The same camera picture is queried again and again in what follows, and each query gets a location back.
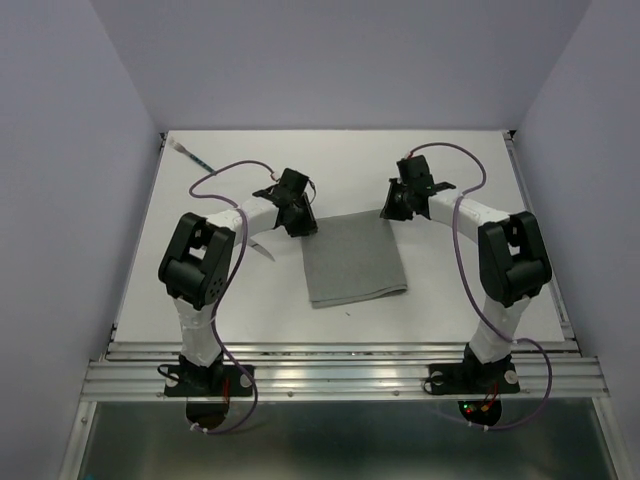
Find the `grey cloth napkin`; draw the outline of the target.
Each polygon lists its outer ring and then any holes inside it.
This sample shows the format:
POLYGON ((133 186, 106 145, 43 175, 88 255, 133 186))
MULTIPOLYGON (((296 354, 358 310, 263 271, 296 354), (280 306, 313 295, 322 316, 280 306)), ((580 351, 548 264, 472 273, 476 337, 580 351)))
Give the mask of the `grey cloth napkin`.
POLYGON ((369 301, 408 289, 389 221, 376 210, 322 218, 302 240, 304 273, 314 309, 369 301))

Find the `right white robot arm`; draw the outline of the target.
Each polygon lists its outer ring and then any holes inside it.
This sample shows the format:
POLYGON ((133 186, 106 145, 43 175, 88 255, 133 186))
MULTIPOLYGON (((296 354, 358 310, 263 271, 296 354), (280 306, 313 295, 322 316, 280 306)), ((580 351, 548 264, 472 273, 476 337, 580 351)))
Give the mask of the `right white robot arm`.
POLYGON ((469 342, 474 357, 461 364, 460 378, 466 387, 482 390, 496 378, 494 364, 510 355, 524 311, 552 277, 538 220, 530 211, 508 213, 468 198, 449 182, 435 182, 423 156, 402 159, 397 167, 381 217, 408 221, 419 215, 450 227, 466 293, 471 290, 458 236, 477 246, 485 301, 472 303, 480 324, 469 342))

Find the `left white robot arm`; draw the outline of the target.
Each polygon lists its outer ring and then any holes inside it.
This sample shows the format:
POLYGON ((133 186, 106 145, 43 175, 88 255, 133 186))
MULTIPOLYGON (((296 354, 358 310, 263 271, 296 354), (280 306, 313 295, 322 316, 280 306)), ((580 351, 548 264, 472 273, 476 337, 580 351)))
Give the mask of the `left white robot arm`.
POLYGON ((237 275, 249 240, 260 233, 282 228, 292 238, 318 231, 307 194, 312 180, 290 168, 273 175, 274 183, 239 203, 216 194, 189 194, 228 206, 201 216, 183 214, 159 265, 158 278, 173 299, 181 330, 178 365, 160 369, 175 386, 189 386, 210 394, 224 378, 224 344, 215 327, 217 309, 237 275))

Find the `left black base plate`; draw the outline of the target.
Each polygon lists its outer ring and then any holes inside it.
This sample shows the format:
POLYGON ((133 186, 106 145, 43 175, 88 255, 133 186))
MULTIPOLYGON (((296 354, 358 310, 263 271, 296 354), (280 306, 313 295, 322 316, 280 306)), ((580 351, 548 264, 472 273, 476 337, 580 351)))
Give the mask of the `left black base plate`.
POLYGON ((160 364, 157 372, 165 381, 168 398, 248 398, 253 387, 247 375, 234 365, 218 363, 209 368, 160 364))

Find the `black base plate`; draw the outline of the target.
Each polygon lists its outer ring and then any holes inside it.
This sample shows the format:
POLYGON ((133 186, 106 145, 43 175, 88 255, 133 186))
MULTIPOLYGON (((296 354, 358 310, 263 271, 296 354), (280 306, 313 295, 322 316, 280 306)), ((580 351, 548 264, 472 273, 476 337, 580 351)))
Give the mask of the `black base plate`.
POLYGON ((247 375, 234 365, 218 363, 209 368, 160 364, 157 372, 165 381, 168 398, 248 398, 253 387, 247 375))
POLYGON ((512 364, 497 369, 487 365, 465 367, 462 363, 430 364, 422 387, 425 392, 436 396, 484 395, 493 393, 494 387, 497 387, 498 394, 517 394, 520 392, 519 381, 508 381, 505 377, 510 371, 515 371, 512 364))

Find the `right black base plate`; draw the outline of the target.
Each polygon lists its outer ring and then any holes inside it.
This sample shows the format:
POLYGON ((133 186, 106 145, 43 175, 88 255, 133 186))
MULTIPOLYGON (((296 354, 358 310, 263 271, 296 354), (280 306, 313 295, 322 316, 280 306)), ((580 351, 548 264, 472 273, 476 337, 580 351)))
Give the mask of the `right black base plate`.
POLYGON ((484 395, 493 393, 494 387, 497 387, 498 394, 517 394, 520 392, 519 381, 508 381, 505 377, 510 371, 515 371, 512 364, 497 369, 487 365, 465 367, 462 363, 430 364, 422 387, 425 392, 436 396, 484 395))

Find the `aluminium rail frame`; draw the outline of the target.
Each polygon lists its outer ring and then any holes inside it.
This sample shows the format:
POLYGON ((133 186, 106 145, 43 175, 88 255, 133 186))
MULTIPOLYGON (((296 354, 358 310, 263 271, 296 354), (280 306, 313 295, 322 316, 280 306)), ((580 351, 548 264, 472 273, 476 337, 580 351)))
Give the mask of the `aluminium rail frame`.
POLYGON ((452 396, 431 396, 430 364, 461 358, 463 325, 412 321, 387 341, 329 342, 304 321, 299 335, 232 341, 256 368, 259 397, 227 435, 190 431, 184 401, 165 395, 157 365, 174 362, 175 331, 143 338, 120 318, 89 364, 60 475, 64 479, 627 479, 624 445, 598 360, 578 345, 556 284, 525 320, 557 332, 542 353, 514 362, 521 389, 503 401, 509 429, 464 423, 452 396))

